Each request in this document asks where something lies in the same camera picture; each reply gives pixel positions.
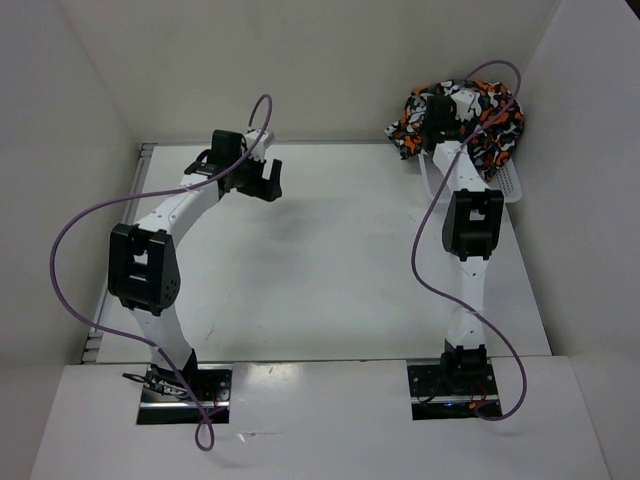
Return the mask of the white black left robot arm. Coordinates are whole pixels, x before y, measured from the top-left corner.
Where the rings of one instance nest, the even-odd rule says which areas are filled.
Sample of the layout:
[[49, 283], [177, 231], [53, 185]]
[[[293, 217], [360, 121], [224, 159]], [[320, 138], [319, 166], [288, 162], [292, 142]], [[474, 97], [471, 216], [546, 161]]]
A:
[[281, 197], [282, 163], [265, 158], [272, 141], [268, 131], [214, 131], [210, 147], [184, 170], [176, 193], [135, 223], [120, 223], [111, 231], [109, 293], [130, 311], [152, 344], [146, 382], [163, 384], [177, 399], [191, 398], [200, 385], [197, 356], [175, 307], [181, 288], [177, 247], [231, 191], [267, 202]]

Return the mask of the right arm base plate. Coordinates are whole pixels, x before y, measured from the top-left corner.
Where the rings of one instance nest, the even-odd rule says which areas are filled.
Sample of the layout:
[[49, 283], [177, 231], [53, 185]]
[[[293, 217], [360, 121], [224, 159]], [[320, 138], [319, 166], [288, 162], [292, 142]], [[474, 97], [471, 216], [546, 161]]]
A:
[[435, 360], [408, 362], [407, 376], [414, 421], [475, 418], [476, 408], [489, 418], [502, 415], [491, 365], [477, 380], [464, 383], [461, 388], [445, 384]]

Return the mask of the white plastic basket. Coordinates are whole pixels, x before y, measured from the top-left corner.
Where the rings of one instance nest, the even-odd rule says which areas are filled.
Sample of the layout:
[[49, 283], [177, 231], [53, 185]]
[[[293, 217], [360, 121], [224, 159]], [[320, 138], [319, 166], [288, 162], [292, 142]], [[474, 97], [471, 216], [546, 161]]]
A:
[[[433, 163], [429, 154], [420, 154], [417, 159], [425, 197], [427, 203], [430, 203], [442, 183], [443, 174]], [[493, 190], [500, 190], [506, 204], [516, 203], [522, 198], [521, 184], [512, 161], [502, 168], [487, 185]]]

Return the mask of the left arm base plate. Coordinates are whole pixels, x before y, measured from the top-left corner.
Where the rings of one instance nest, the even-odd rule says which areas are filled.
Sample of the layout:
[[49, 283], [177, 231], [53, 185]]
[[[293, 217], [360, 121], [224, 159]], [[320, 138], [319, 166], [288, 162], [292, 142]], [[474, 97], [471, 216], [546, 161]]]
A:
[[[228, 424], [230, 417], [233, 367], [230, 364], [203, 364], [192, 387], [214, 425]], [[144, 376], [125, 373], [127, 378], [142, 385], [136, 419], [137, 425], [197, 424], [201, 415], [184, 386], [175, 380], [156, 382], [152, 369]]]

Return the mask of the orange camouflage shorts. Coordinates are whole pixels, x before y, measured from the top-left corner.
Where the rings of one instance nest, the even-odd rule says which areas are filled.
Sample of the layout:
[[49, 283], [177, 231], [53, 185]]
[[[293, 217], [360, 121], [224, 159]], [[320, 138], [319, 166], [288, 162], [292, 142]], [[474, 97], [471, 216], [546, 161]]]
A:
[[403, 160], [434, 152], [436, 145], [424, 143], [427, 98], [451, 96], [461, 89], [477, 91], [483, 111], [478, 120], [473, 120], [472, 131], [462, 141], [454, 142], [466, 145], [476, 170], [484, 180], [490, 181], [511, 159], [525, 123], [514, 95], [500, 82], [447, 80], [418, 88], [406, 100], [401, 118], [386, 127], [384, 133]]

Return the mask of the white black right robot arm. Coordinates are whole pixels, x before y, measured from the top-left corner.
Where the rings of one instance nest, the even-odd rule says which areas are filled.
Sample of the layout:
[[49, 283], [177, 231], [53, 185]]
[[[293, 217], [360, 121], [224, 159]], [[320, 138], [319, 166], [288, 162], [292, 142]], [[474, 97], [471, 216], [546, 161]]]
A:
[[444, 250], [454, 257], [463, 302], [453, 315], [438, 378], [449, 395], [470, 392], [487, 372], [486, 335], [477, 317], [484, 309], [485, 276], [501, 224], [503, 196], [488, 188], [456, 125], [460, 102], [430, 96], [422, 130], [432, 161], [447, 178], [449, 205], [442, 228]]

